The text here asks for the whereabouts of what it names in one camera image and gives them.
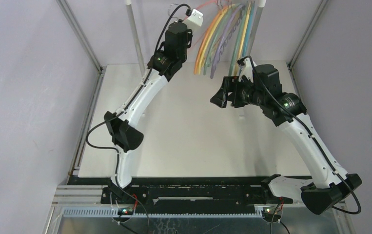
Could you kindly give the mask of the yellow wavy hanger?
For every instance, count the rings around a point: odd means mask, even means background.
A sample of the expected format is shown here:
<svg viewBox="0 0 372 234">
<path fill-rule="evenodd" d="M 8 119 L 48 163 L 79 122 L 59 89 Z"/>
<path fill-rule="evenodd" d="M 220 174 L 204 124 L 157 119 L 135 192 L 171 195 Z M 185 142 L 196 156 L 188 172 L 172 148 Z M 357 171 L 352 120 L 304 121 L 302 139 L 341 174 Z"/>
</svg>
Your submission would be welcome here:
<svg viewBox="0 0 372 234">
<path fill-rule="evenodd" d="M 245 34 L 246 34 L 246 27 L 247 27 L 247 21 L 248 21 L 248 17 L 250 15 L 250 11 L 251 11 L 251 2 L 249 1 L 248 2 L 249 5 L 248 5 L 248 9 L 247 9 L 247 15 L 246 15 L 246 18 L 245 18 L 245 21 L 244 21 L 244 24 L 243 24 L 243 34 L 242 34 L 242 38 L 241 38 L 241 44 L 240 44 L 240 48 L 239 48 L 239 51 L 238 51 L 238 55 L 237 55 L 237 60 L 240 58 L 241 54 L 242 54 L 242 50 L 243 50 L 243 44 L 244 44 L 244 39 L 245 39 Z M 235 69 L 234 69 L 234 76 L 237 75 L 238 73 L 238 65 L 237 65 L 237 62 L 235 64 Z"/>
</svg>

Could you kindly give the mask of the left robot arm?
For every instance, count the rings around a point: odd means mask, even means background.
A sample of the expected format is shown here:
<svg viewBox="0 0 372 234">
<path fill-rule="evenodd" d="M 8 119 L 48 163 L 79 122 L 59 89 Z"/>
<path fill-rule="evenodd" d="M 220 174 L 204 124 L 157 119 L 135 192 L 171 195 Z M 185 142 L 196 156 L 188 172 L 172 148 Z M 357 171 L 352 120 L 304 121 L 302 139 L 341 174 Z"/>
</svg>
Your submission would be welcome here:
<svg viewBox="0 0 372 234">
<path fill-rule="evenodd" d="M 111 182 L 116 185 L 113 198 L 119 203 L 130 200 L 132 191 L 131 154 L 141 145 L 144 134 L 137 129 L 139 120 L 158 92 L 182 68 L 191 47 L 192 30 L 183 22 L 174 22 L 165 31 L 165 40 L 147 64 L 148 71 L 139 86 L 116 112 L 106 112 L 104 120 L 111 141 L 118 151 L 116 170 Z"/>
</svg>

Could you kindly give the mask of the orange plain hanger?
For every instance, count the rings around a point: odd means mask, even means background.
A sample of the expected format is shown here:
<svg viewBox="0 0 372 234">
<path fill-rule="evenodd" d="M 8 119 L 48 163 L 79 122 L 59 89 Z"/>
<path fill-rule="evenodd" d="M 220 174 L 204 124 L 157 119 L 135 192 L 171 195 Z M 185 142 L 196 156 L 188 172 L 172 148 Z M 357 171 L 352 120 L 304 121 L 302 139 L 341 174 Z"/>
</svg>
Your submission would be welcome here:
<svg viewBox="0 0 372 234">
<path fill-rule="evenodd" d="M 225 14 L 225 12 L 228 10 L 228 6 L 222 7 L 220 10 L 218 10 L 217 14 L 213 18 L 212 22 L 210 23 L 209 27 L 203 34 L 203 39 L 201 41 L 198 54 L 196 56 L 195 60 L 195 66 L 194 66 L 194 75 L 200 75 L 201 69 L 203 66 L 203 60 L 206 58 L 206 51 L 208 48 L 208 41 L 210 40 L 211 36 L 213 35 L 213 28 L 218 25 L 219 18 L 222 17 L 222 15 Z"/>
</svg>

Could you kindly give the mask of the blue wavy hanger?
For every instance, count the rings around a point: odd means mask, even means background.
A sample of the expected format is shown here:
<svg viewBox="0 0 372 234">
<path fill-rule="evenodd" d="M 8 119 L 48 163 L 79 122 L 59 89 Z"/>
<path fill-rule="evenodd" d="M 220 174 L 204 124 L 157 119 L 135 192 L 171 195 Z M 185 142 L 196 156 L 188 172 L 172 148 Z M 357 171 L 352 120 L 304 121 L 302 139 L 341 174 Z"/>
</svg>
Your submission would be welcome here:
<svg viewBox="0 0 372 234">
<path fill-rule="evenodd" d="M 252 30 L 252 27 L 253 27 L 255 12 L 256 12 L 256 4 L 255 4 L 255 1 L 252 1 L 251 2 L 251 11 L 250 11 L 250 15 L 249 15 L 248 25 L 246 27 L 247 30 L 246 30 L 244 44 L 243 44 L 243 50 L 242 50 L 242 56 L 243 57 L 247 55 L 247 48 L 248 48 L 248 44 L 249 44 L 251 30 Z"/>
</svg>

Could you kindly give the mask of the pink plain hanger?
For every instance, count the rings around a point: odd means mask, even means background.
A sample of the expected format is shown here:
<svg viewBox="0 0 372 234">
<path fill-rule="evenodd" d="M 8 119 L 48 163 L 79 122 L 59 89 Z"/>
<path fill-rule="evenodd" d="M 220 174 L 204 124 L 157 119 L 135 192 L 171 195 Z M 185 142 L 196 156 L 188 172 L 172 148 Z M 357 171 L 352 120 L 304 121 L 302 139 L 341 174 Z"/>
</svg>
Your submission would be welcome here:
<svg viewBox="0 0 372 234">
<path fill-rule="evenodd" d="M 200 11 L 200 12 L 203 12 L 203 11 L 205 11 L 210 5 L 215 5 L 215 4 L 217 4 L 217 1 L 216 0 L 208 0 L 208 1 L 206 1 L 205 3 L 202 3 L 201 5 L 199 5 L 196 9 L 198 10 L 198 11 Z M 171 8 L 173 7 L 173 6 L 177 6 L 178 5 L 178 3 L 172 3 L 172 4 L 170 4 L 169 5 L 169 7 L 168 7 L 168 10 L 167 10 L 167 15 L 169 16 L 170 14 L 171 14 Z M 204 37 L 204 34 L 205 34 L 205 32 L 207 31 L 207 29 L 203 32 L 203 33 L 201 33 L 201 35 L 200 35 L 200 37 L 198 38 L 198 39 L 194 39 L 193 40 L 193 44 L 192 44 L 192 46 L 191 46 L 191 49 L 193 49 L 194 47 L 196 47 L 201 41 L 202 41 L 202 39 L 203 39 L 203 37 Z"/>
</svg>

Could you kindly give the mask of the purple wavy hanger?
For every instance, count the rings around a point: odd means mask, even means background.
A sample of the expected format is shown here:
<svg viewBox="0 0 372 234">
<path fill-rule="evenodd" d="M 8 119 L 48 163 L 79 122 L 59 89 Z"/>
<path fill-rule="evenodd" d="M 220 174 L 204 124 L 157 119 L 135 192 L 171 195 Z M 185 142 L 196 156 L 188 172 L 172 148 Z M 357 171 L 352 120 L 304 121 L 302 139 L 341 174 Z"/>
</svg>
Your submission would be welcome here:
<svg viewBox="0 0 372 234">
<path fill-rule="evenodd" d="M 210 79 L 214 78 L 217 65 L 220 62 L 221 56 L 224 53 L 224 50 L 229 43 L 230 38 L 232 37 L 233 33 L 236 31 L 237 26 L 240 24 L 243 18 L 243 11 L 246 9 L 247 4 L 240 3 L 236 7 L 232 8 L 232 12 L 227 18 L 226 24 L 223 27 L 223 31 L 219 37 L 219 43 L 216 48 L 211 70 L 210 70 Z"/>
</svg>

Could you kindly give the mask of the green wavy hanger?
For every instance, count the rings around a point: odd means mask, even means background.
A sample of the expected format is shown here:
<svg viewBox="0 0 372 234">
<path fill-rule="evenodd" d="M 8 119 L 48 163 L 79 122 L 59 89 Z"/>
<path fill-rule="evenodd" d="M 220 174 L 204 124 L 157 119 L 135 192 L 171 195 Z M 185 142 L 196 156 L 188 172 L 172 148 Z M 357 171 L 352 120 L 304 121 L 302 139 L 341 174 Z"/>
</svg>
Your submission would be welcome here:
<svg viewBox="0 0 372 234">
<path fill-rule="evenodd" d="M 230 67 L 229 67 L 229 72 L 228 72 L 228 75 L 229 76 L 233 76 L 234 75 L 234 69 L 235 69 L 235 64 L 236 64 L 236 60 L 237 60 L 237 55 L 238 55 L 238 51 L 239 51 L 239 48 L 240 48 L 240 44 L 241 44 L 241 38 L 242 38 L 242 34 L 243 34 L 243 24 L 244 24 L 244 21 L 245 21 L 245 18 L 246 18 L 246 15 L 247 15 L 247 9 L 248 9 L 248 5 L 249 3 L 246 2 L 245 6 L 242 8 L 242 10 L 240 11 L 240 17 L 239 17 L 239 29 L 238 29 L 238 33 L 237 33 L 237 37 L 236 37 L 236 41 L 235 41 L 235 45 L 234 45 L 234 50 L 233 50 L 233 54 L 232 54 L 232 60 L 231 60 L 231 64 L 230 64 Z"/>
</svg>

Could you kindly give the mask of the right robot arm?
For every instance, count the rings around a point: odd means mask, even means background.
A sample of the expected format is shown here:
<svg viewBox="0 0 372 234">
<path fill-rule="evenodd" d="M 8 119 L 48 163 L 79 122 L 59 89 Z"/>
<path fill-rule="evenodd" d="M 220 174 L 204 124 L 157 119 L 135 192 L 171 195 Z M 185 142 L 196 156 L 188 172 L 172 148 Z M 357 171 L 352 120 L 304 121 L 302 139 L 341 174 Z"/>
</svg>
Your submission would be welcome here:
<svg viewBox="0 0 372 234">
<path fill-rule="evenodd" d="M 246 66 L 240 76 L 225 76 L 210 102 L 220 108 L 258 106 L 296 148 L 310 179 L 275 174 L 262 181 L 261 198 L 268 203 L 279 197 L 301 201 L 320 215 L 362 184 L 358 174 L 348 173 L 331 154 L 315 130 L 305 105 L 294 93 L 282 90 L 279 71 L 270 64 Z"/>
</svg>

